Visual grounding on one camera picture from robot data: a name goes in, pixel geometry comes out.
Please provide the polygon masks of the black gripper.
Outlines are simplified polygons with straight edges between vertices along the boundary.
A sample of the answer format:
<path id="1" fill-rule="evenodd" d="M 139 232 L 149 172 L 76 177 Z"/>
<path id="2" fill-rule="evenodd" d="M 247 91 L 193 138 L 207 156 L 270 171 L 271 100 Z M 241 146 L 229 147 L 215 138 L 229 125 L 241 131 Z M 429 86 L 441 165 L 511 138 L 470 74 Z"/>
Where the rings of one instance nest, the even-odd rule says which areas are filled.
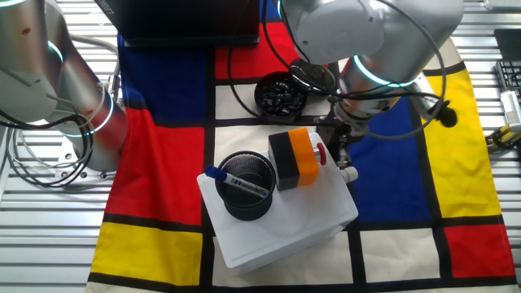
<path id="1" fill-rule="evenodd" d="M 336 118 L 325 119 L 317 126 L 323 144 L 330 153 L 337 153 L 340 167 L 348 167 L 351 165 L 351 159 L 348 156 L 348 141 L 351 133 L 351 126 L 341 122 Z"/>

